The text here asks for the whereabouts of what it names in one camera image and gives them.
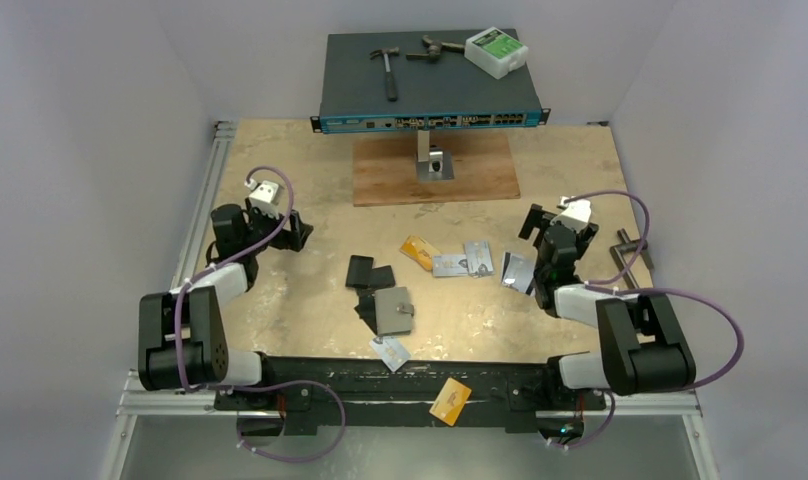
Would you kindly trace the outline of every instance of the black mounting bracket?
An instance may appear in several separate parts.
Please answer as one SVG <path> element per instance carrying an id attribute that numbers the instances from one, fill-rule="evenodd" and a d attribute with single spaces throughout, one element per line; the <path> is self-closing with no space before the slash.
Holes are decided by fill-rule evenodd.
<path id="1" fill-rule="evenodd" d="M 139 381 L 146 390 L 180 388 L 177 350 L 174 348 L 176 295 L 145 295 L 139 301 Z M 215 287 L 190 291 L 183 299 L 181 325 L 186 375 L 192 385 L 219 383 L 227 375 L 228 351 Z"/>
<path id="2" fill-rule="evenodd" d="M 619 395 L 678 390 L 695 381 L 696 366 L 664 294 L 595 302 L 604 375 Z M 640 343 L 637 333 L 654 337 Z"/>
<path id="3" fill-rule="evenodd" d="M 310 125 L 313 127 L 313 132 L 322 133 L 322 120 L 319 117 L 310 117 Z"/>
<path id="4" fill-rule="evenodd" d="M 546 123 L 548 123 L 548 117 L 550 115 L 551 115 L 551 109 L 550 108 L 543 108 L 542 113 L 540 114 L 540 117 L 539 117 L 539 124 L 540 125 L 545 125 Z"/>

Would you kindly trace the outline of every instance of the small metal bracket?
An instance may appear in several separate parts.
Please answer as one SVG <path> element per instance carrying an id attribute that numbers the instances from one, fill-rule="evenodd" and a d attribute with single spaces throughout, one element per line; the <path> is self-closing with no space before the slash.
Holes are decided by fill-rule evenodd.
<path id="1" fill-rule="evenodd" d="M 548 116 L 549 115 L 551 115 L 551 109 L 550 108 L 543 108 L 542 109 L 542 114 L 539 116 L 539 124 L 540 125 L 545 125 L 546 123 L 548 123 Z"/>
<path id="2" fill-rule="evenodd" d="M 418 130 L 416 145 L 416 175 L 420 182 L 454 179 L 451 152 L 430 144 L 430 130 Z"/>
<path id="3" fill-rule="evenodd" d="M 399 303 L 398 308 L 396 310 L 398 310 L 398 313 L 407 313 L 410 315 L 416 314 L 416 309 L 413 307 L 413 304 L 411 303 Z"/>
<path id="4" fill-rule="evenodd" d="M 322 133 L 322 120 L 319 117 L 310 117 L 310 124 L 315 133 Z"/>

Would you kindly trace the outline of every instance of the cable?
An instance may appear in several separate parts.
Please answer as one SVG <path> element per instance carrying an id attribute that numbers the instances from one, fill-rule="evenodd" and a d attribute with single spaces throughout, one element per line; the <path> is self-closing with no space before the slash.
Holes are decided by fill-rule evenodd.
<path id="1" fill-rule="evenodd" d="M 180 287 L 180 291 L 177 294 L 177 300 L 176 300 L 175 305 L 174 305 L 174 347 L 175 347 L 175 351 L 177 353 L 177 374 L 178 374 L 178 377 L 180 378 L 180 385 L 183 387 L 183 390 L 188 392 L 188 393 L 192 393 L 192 392 L 196 392 L 198 390 L 201 390 L 202 388 L 205 387 L 205 385 L 197 385 L 197 386 L 190 385 L 189 384 L 189 377 L 186 374 L 186 363 L 185 363 L 184 357 L 183 357 L 183 338 L 181 336 L 181 312 L 183 310 L 183 299 L 186 296 L 186 292 L 189 290 L 189 288 L 192 285 L 194 285 L 196 282 L 200 281 L 202 278 L 206 277 L 207 275 L 219 270 L 220 268 L 224 267 L 225 265 L 227 265 L 229 263 L 235 262 L 236 260 L 244 257 L 245 255 L 248 255 L 248 254 L 251 254 L 251 253 L 257 251 L 258 249 L 260 249 L 263 246 L 265 246 L 266 244 L 268 244 L 278 233 L 281 232 L 281 230 L 283 230 L 283 228 L 286 226 L 286 223 L 289 221 L 289 216 L 292 214 L 292 207 L 293 207 L 293 205 L 295 203 L 295 192 L 294 192 L 294 190 L 292 188 L 292 182 L 289 181 L 289 178 L 286 176 L 286 174 L 283 173 L 282 171 L 280 171 L 279 169 L 274 168 L 274 167 L 259 166 L 259 167 L 252 168 L 251 171 L 248 172 L 248 175 L 246 175 L 246 177 L 245 177 L 246 184 L 250 184 L 251 181 L 252 181 L 251 176 L 254 173 L 259 172 L 259 171 L 273 172 L 278 177 L 280 177 L 280 179 L 283 181 L 284 186 L 286 187 L 286 191 L 287 191 L 287 193 L 289 195 L 289 202 L 288 202 L 288 204 L 286 206 L 286 215 L 283 216 L 283 219 L 281 219 L 280 223 L 277 224 L 277 226 L 274 228 L 274 230 L 272 230 L 272 232 L 270 234 L 268 234 L 265 238 L 263 238 L 259 242 L 255 243 L 254 245 L 251 245 L 250 247 L 242 250 L 239 253 L 236 253 L 235 255 L 232 255 L 232 256 L 222 260 L 221 262 L 219 262 L 216 265 L 208 266 L 206 269 L 204 269 L 204 270 L 196 273 L 195 275 L 193 275 L 192 278 L 185 280 L 184 283 L 183 283 L 183 286 Z M 237 435 L 239 436 L 239 446 L 244 447 L 245 449 L 247 449 L 251 453 L 254 453 L 256 455 L 260 455 L 260 456 L 263 456 L 263 457 L 266 457 L 266 458 L 270 458 L 272 460 L 277 460 L 277 461 L 286 462 L 286 463 L 305 463 L 305 462 L 311 462 L 313 460 L 317 460 L 317 459 L 327 455 L 328 453 L 333 451 L 333 449 L 336 448 L 337 445 L 339 445 L 339 442 L 342 440 L 342 437 L 345 435 L 345 424 L 346 424 L 345 405 L 342 403 L 342 399 L 339 398 L 339 396 L 336 394 L 336 392 L 334 392 L 333 389 L 331 389 L 327 385 L 324 385 L 324 384 L 321 384 L 319 382 L 315 382 L 315 381 L 312 381 L 312 380 L 293 380 L 293 381 L 289 381 L 289 382 L 279 383 L 279 384 L 276 384 L 276 385 L 271 385 L 271 386 L 268 386 L 268 387 L 242 387 L 242 386 L 236 386 L 236 387 L 233 387 L 233 389 L 238 390 L 238 391 L 243 391 L 243 392 L 264 393 L 264 392 L 271 392 L 271 391 L 274 391 L 274 390 L 280 390 L 282 388 L 290 387 L 292 385 L 313 385 L 313 386 L 316 386 L 316 387 L 319 387 L 319 388 L 325 390 L 327 393 L 330 394 L 331 397 L 333 397 L 333 400 L 339 406 L 339 414 L 340 414 L 340 417 L 342 419 L 342 421 L 340 423 L 339 432 L 337 433 L 336 438 L 334 439 L 334 441 L 330 445 L 328 445 L 326 448 L 324 448 L 321 451 L 319 451 L 317 453 L 314 453 L 312 455 L 307 455 L 307 456 L 304 456 L 304 457 L 287 457 L 287 456 L 282 456 L 282 455 L 277 455 L 277 454 L 273 454 L 273 453 L 264 452 L 262 450 L 258 450 L 256 447 L 252 447 L 252 446 L 248 445 L 248 443 L 245 442 L 245 440 L 242 438 L 241 433 L 237 429 Z"/>
<path id="2" fill-rule="evenodd" d="M 604 433 L 604 429 L 606 429 L 610 425 L 610 422 L 613 421 L 613 416 L 616 414 L 616 397 L 614 397 L 613 392 L 609 390 L 603 390 L 603 392 L 605 395 L 610 397 L 610 411 L 607 412 L 607 417 L 604 419 L 604 422 L 602 422 L 594 432 L 578 440 L 578 443 L 572 445 L 561 445 L 564 450 L 574 450 L 578 447 L 583 447 L 584 445 L 590 444 L 593 440 L 598 438 L 599 435 Z"/>
<path id="3" fill-rule="evenodd" d="M 734 366 L 740 361 L 740 358 L 743 356 L 743 350 L 745 349 L 745 337 L 743 335 L 742 329 L 740 328 L 740 325 L 737 323 L 736 320 L 734 320 L 734 317 L 732 317 L 731 314 L 728 313 L 728 311 L 725 310 L 725 308 L 722 307 L 720 304 L 718 304 L 718 303 L 716 303 L 713 300 L 710 300 L 708 298 L 702 297 L 701 295 L 698 295 L 698 294 L 695 294 L 695 293 L 692 293 L 692 292 L 687 292 L 685 290 L 680 290 L 680 289 L 677 289 L 677 288 L 659 288 L 658 287 L 658 288 L 635 288 L 633 290 L 617 290 L 615 288 L 603 288 L 603 287 L 601 287 L 601 285 L 609 285 L 611 283 L 617 282 L 619 279 L 621 279 L 623 276 L 625 276 L 625 274 L 634 265 L 637 258 L 642 253 L 643 248 L 646 245 L 646 241 L 647 241 L 647 238 L 648 238 L 648 232 L 649 232 L 649 229 L 651 228 L 651 215 L 649 213 L 648 206 L 646 206 L 645 202 L 643 202 L 638 196 L 636 196 L 636 195 L 634 195 L 632 193 L 629 193 L 629 192 L 622 191 L 622 190 L 600 190 L 600 191 L 597 191 L 597 192 L 585 193 L 583 195 L 578 195 L 578 196 L 572 197 L 572 198 L 568 199 L 567 202 L 572 202 L 572 201 L 575 201 L 575 200 L 583 200 L 583 199 L 591 198 L 591 197 L 597 197 L 599 195 L 623 195 L 623 196 L 626 196 L 626 197 L 630 198 L 631 200 L 636 202 L 640 206 L 640 208 L 642 209 L 643 216 L 645 217 L 645 221 L 644 221 L 642 234 L 640 235 L 640 239 L 637 242 L 637 249 L 634 251 L 634 254 L 631 256 L 631 258 L 625 264 L 625 268 L 623 268 L 619 273 L 617 273 L 615 277 L 610 278 L 608 280 L 589 280 L 589 281 L 584 283 L 585 288 L 587 288 L 588 290 L 601 292 L 601 293 L 609 293 L 609 294 L 613 294 L 613 295 L 617 295 L 617 296 L 632 295 L 632 294 L 666 294 L 666 295 L 674 295 L 676 297 L 682 297 L 682 298 L 686 298 L 686 299 L 689 299 L 689 300 L 699 302 L 699 303 L 701 303 L 703 305 L 706 305 L 706 306 L 712 308 L 713 310 L 716 310 L 716 312 L 718 312 L 720 315 L 722 315 L 722 317 L 724 317 L 725 320 L 727 320 L 728 323 L 731 325 L 731 328 L 734 330 L 734 335 L 736 336 L 736 339 L 737 339 L 737 346 L 734 349 L 733 355 L 731 355 L 731 358 L 728 360 L 728 362 L 725 363 L 725 365 L 722 366 L 722 368 L 720 368 L 719 370 L 717 370 L 713 374 L 711 374 L 711 375 L 709 375 L 709 376 L 707 376 L 707 377 L 705 377 L 705 378 L 703 378 L 701 380 L 693 382 L 690 385 L 686 385 L 686 386 L 684 386 L 682 388 L 679 388 L 679 389 L 676 389 L 676 390 L 667 390 L 667 391 L 662 391 L 662 392 L 658 392 L 658 393 L 694 390 L 696 388 L 700 388 L 700 387 L 703 387 L 703 386 L 708 385 L 710 383 L 713 383 L 716 380 L 719 380 L 720 378 L 725 376 L 728 372 L 730 372 L 734 368 Z M 614 415 L 614 413 L 616 411 L 616 402 L 615 402 L 615 397 L 613 396 L 612 392 L 605 391 L 604 393 L 606 393 L 610 397 L 610 402 L 611 402 L 610 403 L 610 412 L 608 413 L 607 418 L 604 420 L 604 423 L 602 423 L 601 426 L 599 426 L 599 428 L 596 429 L 596 431 L 593 432 L 589 437 L 581 439 L 581 441 L 579 441 L 578 443 L 576 443 L 576 444 L 574 444 L 572 446 L 563 445 L 564 449 L 568 450 L 568 449 L 571 449 L 571 448 L 578 448 L 578 447 L 581 447 L 581 446 L 589 444 L 592 440 L 594 440 L 596 437 L 598 437 L 604 431 L 604 429 L 607 428 L 607 426 L 610 424 L 610 421 L 613 419 L 613 415 Z"/>
<path id="4" fill-rule="evenodd" d="M 723 365 L 722 368 L 720 368 L 716 372 L 712 373 L 711 375 L 708 375 L 707 377 L 697 382 L 693 382 L 690 385 L 679 388 L 677 390 L 668 390 L 667 392 L 682 392 L 684 390 L 693 390 L 708 385 L 710 383 L 713 383 L 716 380 L 722 378 L 728 372 L 730 372 L 737 364 L 737 362 L 740 361 L 740 358 L 743 356 L 743 350 L 745 350 L 745 336 L 743 335 L 742 328 L 740 328 L 740 325 L 737 323 L 736 320 L 734 320 L 734 317 L 732 317 L 731 314 L 728 313 L 728 311 L 725 310 L 724 307 L 722 307 L 722 305 L 719 305 L 713 300 L 677 288 L 654 287 L 654 288 L 635 288 L 633 290 L 616 290 L 616 291 L 612 289 L 593 287 L 593 286 L 587 286 L 586 288 L 596 292 L 610 293 L 618 296 L 632 295 L 632 294 L 655 294 L 655 293 L 674 295 L 676 297 L 686 298 L 701 303 L 703 305 L 706 305 L 712 308 L 713 310 L 716 310 L 716 312 L 719 313 L 719 315 L 722 315 L 722 317 L 724 317 L 725 320 L 728 321 L 728 323 L 731 325 L 731 328 L 734 330 L 734 336 L 737 338 L 737 346 L 734 349 L 734 354 L 731 355 L 730 359 L 728 359 L 728 362 L 726 362 L 725 365 Z"/>
<path id="5" fill-rule="evenodd" d="M 609 278 L 607 280 L 588 280 L 587 283 L 590 285 L 610 285 L 611 283 L 618 282 L 622 277 L 625 276 L 626 273 L 634 266 L 634 262 L 637 261 L 637 258 L 642 254 L 643 248 L 645 248 L 646 239 L 648 237 L 649 228 L 651 228 L 651 215 L 648 212 L 648 207 L 646 206 L 645 202 L 640 200 L 640 197 L 634 195 L 633 193 L 626 192 L 624 190 L 599 190 L 597 192 L 590 192 L 585 193 L 583 195 L 576 195 L 566 200 L 566 202 L 574 202 L 576 200 L 584 200 L 586 198 L 598 197 L 600 195 L 622 195 L 625 197 L 630 198 L 643 211 L 643 216 L 645 217 L 645 225 L 643 226 L 642 234 L 640 235 L 639 242 L 637 242 L 637 249 L 634 250 L 634 254 L 631 255 L 631 258 L 625 263 L 625 268 L 623 268 L 619 273 L 616 274 L 615 277 Z"/>
<path id="6" fill-rule="evenodd" d="M 242 447 L 245 450 L 253 453 L 254 455 L 259 455 L 261 457 L 269 458 L 271 460 L 277 460 L 278 462 L 285 462 L 285 463 L 307 463 L 312 462 L 314 460 L 318 460 L 319 458 L 327 455 L 328 453 L 332 452 L 339 442 L 342 441 L 342 437 L 345 436 L 345 423 L 346 423 L 346 416 L 345 416 L 345 404 L 342 403 L 342 399 L 333 391 L 332 388 L 328 387 L 327 385 L 319 382 L 315 382 L 313 380 L 292 380 L 289 382 L 279 383 L 277 385 L 271 385 L 268 387 L 234 387 L 234 390 L 242 391 L 242 392 L 254 392 L 254 393 L 264 393 L 264 392 L 271 392 L 273 390 L 279 390 L 281 388 L 291 387 L 293 385 L 312 385 L 314 387 L 319 387 L 322 390 L 326 391 L 333 397 L 333 400 L 336 401 L 336 405 L 339 407 L 339 416 L 342 419 L 339 424 L 339 432 L 336 434 L 336 438 L 333 439 L 330 445 L 327 447 L 319 450 L 316 453 L 311 455 L 305 455 L 303 457 L 287 457 L 283 455 L 278 455 L 276 453 L 269 453 L 264 450 L 260 450 L 256 447 L 253 447 L 242 438 L 242 433 L 239 431 L 239 428 L 236 429 L 236 436 L 239 438 L 239 444 L 237 447 Z"/>
<path id="7" fill-rule="evenodd" d="M 186 391 L 187 393 L 197 392 L 198 390 L 201 390 L 203 386 L 198 385 L 193 387 L 189 385 L 189 377 L 186 375 L 186 362 L 184 361 L 183 358 L 183 337 L 180 334 L 182 323 L 181 312 L 183 310 L 183 298 L 186 296 L 186 292 L 189 291 L 189 288 L 192 285 L 194 285 L 196 282 L 206 277 L 210 273 L 215 272 L 216 270 L 222 268 L 228 263 L 235 262 L 236 260 L 244 257 L 245 255 L 253 253 L 257 249 L 269 243 L 278 233 L 280 233 L 281 230 L 283 230 L 283 227 L 286 226 L 286 222 L 289 221 L 289 215 L 292 214 L 292 206 L 295 202 L 295 193 L 293 192 L 292 189 L 292 182 L 289 181 L 289 178 L 286 176 L 285 173 L 274 167 L 268 167 L 268 166 L 254 167 L 251 169 L 250 172 L 248 172 L 248 175 L 246 175 L 245 181 L 249 182 L 251 180 L 251 175 L 262 170 L 273 172 L 278 177 L 280 177 L 281 180 L 283 180 L 283 183 L 286 186 L 286 191 L 289 194 L 289 203 L 286 206 L 286 215 L 283 216 L 283 219 L 280 221 L 280 223 L 278 223 L 277 226 L 274 228 L 274 230 L 272 230 L 272 232 L 264 239 L 260 240 L 254 245 L 251 245 L 245 250 L 242 250 L 241 252 L 231 257 L 228 257 L 225 260 L 222 260 L 215 266 L 209 266 L 207 267 L 207 269 L 196 273 L 195 275 L 192 276 L 192 278 L 184 281 L 183 286 L 180 287 L 180 291 L 177 293 L 177 301 L 174 304 L 174 350 L 177 354 L 177 374 L 178 377 L 180 377 L 180 385 L 183 387 L 183 390 Z"/>

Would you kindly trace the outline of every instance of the wooden board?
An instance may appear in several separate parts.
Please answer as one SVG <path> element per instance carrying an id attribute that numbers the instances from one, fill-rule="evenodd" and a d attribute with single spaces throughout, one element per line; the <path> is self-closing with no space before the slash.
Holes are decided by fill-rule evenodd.
<path id="1" fill-rule="evenodd" d="M 454 161 L 454 179 L 440 182 L 419 182 L 415 136 L 356 141 L 354 206 L 519 198 L 507 135 L 468 133 L 432 135 L 432 142 L 450 151 Z"/>
<path id="2" fill-rule="evenodd" d="M 532 240 L 517 236 L 532 203 L 554 211 L 562 195 L 625 188 L 610 128 L 547 125 L 502 133 L 522 198 L 355 208 L 354 145 L 385 134 L 319 135 L 306 120 L 242 120 L 208 210 L 242 204 L 248 195 L 245 175 L 271 165 L 289 176 L 295 209 L 315 231 L 300 253 L 270 248 L 257 255 L 260 277 L 254 288 L 221 311 L 228 345 L 271 355 L 377 358 L 369 346 L 374 334 L 354 311 L 357 296 L 344 286 L 351 255 L 366 255 L 375 266 L 390 265 L 396 283 L 410 292 L 415 328 L 398 339 L 416 360 L 542 362 L 598 351 L 597 329 L 552 318 L 532 298 L 501 287 L 497 276 L 434 278 L 398 250 L 407 236 L 419 235 L 444 253 L 463 253 L 464 242 L 487 240 L 496 268 L 505 251 L 534 259 Z M 254 177 L 277 180 L 262 172 Z M 619 270 L 609 252 L 619 241 L 616 231 L 625 227 L 632 238 L 639 232 L 625 197 L 596 197 L 592 209 L 600 230 L 578 262 L 578 275 L 608 278 Z M 209 222 L 209 215 L 204 218 Z M 205 246 L 213 241 L 209 225 L 206 231 Z M 202 249 L 198 270 L 205 267 Z M 643 262 L 632 270 L 640 285 L 651 286 Z"/>

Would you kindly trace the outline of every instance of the tabletop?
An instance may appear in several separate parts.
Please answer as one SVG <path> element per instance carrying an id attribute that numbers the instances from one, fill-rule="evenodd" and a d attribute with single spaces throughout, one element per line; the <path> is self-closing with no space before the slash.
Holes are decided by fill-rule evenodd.
<path id="1" fill-rule="evenodd" d="M 520 199 L 354 207 L 352 145 L 401 134 L 320 135 L 307 120 L 242 120 L 215 205 L 241 205 L 248 193 L 246 173 L 258 165 L 274 166 L 290 178 L 294 208 L 315 231 L 299 253 L 268 249 L 258 255 L 256 285 L 222 311 L 228 344 L 271 355 L 376 358 L 369 346 L 373 333 L 354 311 L 357 295 L 344 285 L 351 255 L 364 255 L 374 257 L 375 266 L 391 265 L 397 285 L 410 292 L 414 330 L 399 339 L 413 359 L 542 362 L 598 350 L 594 328 L 549 316 L 533 298 L 502 287 L 498 272 L 484 278 L 434 278 L 399 251 L 410 235 L 442 253 L 463 253 L 464 242 L 487 240 L 498 270 L 505 251 L 536 258 L 532 241 L 517 237 L 532 203 L 555 211 L 561 196 L 625 189 L 608 127 L 503 131 Z M 275 180 L 263 172 L 255 178 Z M 636 238 L 636 221 L 625 197 L 593 198 L 592 210 L 600 230 L 577 272 L 582 279 L 609 278 L 618 271 L 608 251 L 618 242 L 616 231 L 625 228 Z M 206 243 L 212 240 L 210 230 Z M 202 258 L 199 269 L 203 266 Z M 651 285 L 641 261 L 633 271 L 640 286 Z"/>

